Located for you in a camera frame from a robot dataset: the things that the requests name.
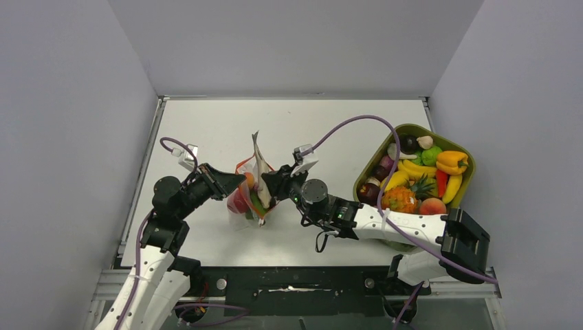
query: pineapple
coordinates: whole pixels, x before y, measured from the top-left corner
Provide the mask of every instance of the pineapple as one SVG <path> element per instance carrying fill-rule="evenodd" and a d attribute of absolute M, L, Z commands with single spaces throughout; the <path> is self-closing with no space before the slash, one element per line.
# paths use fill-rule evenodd
<path fill-rule="evenodd" d="M 433 184 L 428 183 L 424 175 L 413 185 L 398 186 L 387 191 L 382 197 L 381 206 L 395 212 L 416 213 L 419 200 L 426 198 L 432 189 Z"/>

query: yellow pepper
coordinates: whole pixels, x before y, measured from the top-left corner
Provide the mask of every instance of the yellow pepper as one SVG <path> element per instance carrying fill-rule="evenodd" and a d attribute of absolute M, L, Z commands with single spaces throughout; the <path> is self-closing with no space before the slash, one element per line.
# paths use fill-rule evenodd
<path fill-rule="evenodd" d="M 450 179 L 448 180 L 448 186 L 447 188 L 445 188 L 445 194 L 443 194 L 441 201 L 444 204 L 451 202 L 454 199 L 455 195 L 457 194 L 457 191 L 459 190 L 460 186 L 461 186 L 461 174 L 451 175 Z"/>
<path fill-rule="evenodd" d="M 435 166 L 449 175 L 460 175 L 468 168 L 468 155 L 460 151 L 444 151 L 437 155 Z"/>
<path fill-rule="evenodd" d="M 399 160 L 397 164 L 397 168 L 399 171 L 405 171 L 409 174 L 409 178 L 413 179 L 421 179 L 422 176 L 426 177 L 435 177 L 435 172 L 437 172 L 437 168 L 432 166 L 420 166 L 417 164 L 413 164 L 410 160 Z"/>
<path fill-rule="evenodd" d="M 381 183 L 381 188 L 384 185 L 385 181 L 386 179 L 384 179 L 383 182 Z M 393 173 L 393 176 L 390 177 L 390 180 L 388 181 L 388 184 L 386 185 L 384 191 L 389 191 L 397 186 L 404 186 L 407 183 L 409 183 L 409 174 L 404 170 L 398 170 L 397 172 Z"/>

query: red pepper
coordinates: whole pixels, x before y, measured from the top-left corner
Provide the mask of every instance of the red pepper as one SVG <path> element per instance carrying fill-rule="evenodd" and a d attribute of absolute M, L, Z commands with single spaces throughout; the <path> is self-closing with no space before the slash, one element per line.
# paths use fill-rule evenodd
<path fill-rule="evenodd" d="M 449 178 L 450 176 L 442 170 L 437 170 L 437 172 L 435 172 L 435 180 L 437 181 L 437 195 L 439 198 L 442 198 L 446 193 Z"/>

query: green basket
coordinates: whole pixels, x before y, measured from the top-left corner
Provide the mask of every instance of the green basket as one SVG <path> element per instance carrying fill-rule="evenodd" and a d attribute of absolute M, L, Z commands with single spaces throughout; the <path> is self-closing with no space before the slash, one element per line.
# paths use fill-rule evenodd
<path fill-rule="evenodd" d="M 429 130 L 427 130 L 419 125 L 403 124 L 403 125 L 399 125 L 399 126 L 395 127 L 395 131 L 397 132 L 397 134 L 399 136 L 401 136 L 401 135 L 413 135 L 413 136 L 419 138 L 421 136 L 429 135 L 430 137 L 433 138 L 434 145 L 438 146 L 439 148 L 443 149 L 444 151 L 446 151 L 446 150 L 461 151 L 468 156 L 467 169 L 461 175 L 462 176 L 461 186 L 459 187 L 459 190 L 458 190 L 457 194 L 455 195 L 454 199 L 447 205 L 448 211 L 450 210 L 450 208 L 458 208 L 459 204 L 461 203 L 461 200 L 465 194 L 465 190 L 468 189 L 468 185 L 470 184 L 470 181 L 472 181 L 472 177 L 474 176 L 474 172 L 476 171 L 476 162 L 474 161 L 474 158 L 472 157 L 472 155 L 470 155 L 470 153 L 468 153 L 467 150 L 465 150 L 464 148 L 462 148 L 458 144 L 455 144 L 454 142 L 451 142 L 448 139 L 445 139 L 444 137 L 437 135 L 437 134 L 433 133 L 432 131 L 429 131 Z M 366 182 L 366 178 L 371 176 L 371 173 L 373 172 L 373 169 L 375 168 L 375 166 L 377 166 L 380 163 L 381 158 L 383 158 L 383 156 L 386 155 L 386 149 L 388 148 L 388 145 L 393 143 L 393 142 L 395 142 L 395 138 L 393 137 L 393 134 L 390 134 L 383 141 L 381 146 L 377 149 L 375 154 L 372 156 L 371 160 L 368 162 L 368 164 L 364 168 L 364 170 L 362 170 L 362 173 L 360 173 L 360 175 L 356 179 L 356 182 L 354 183 L 354 187 L 353 187 L 353 191 L 352 191 L 355 201 L 358 201 L 358 196 L 356 194 L 356 192 L 358 191 L 358 188 Z M 412 245 L 397 243 L 397 242 L 389 242 L 389 246 L 391 246 L 395 250 L 404 251 L 404 252 L 411 250 L 413 248 Z"/>

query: peach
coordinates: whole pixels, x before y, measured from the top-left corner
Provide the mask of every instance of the peach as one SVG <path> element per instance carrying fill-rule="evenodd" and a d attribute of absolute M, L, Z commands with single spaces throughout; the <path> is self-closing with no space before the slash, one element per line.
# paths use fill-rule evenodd
<path fill-rule="evenodd" d="M 439 198 L 427 198 L 419 207 L 420 215 L 444 215 L 447 212 L 446 205 Z"/>

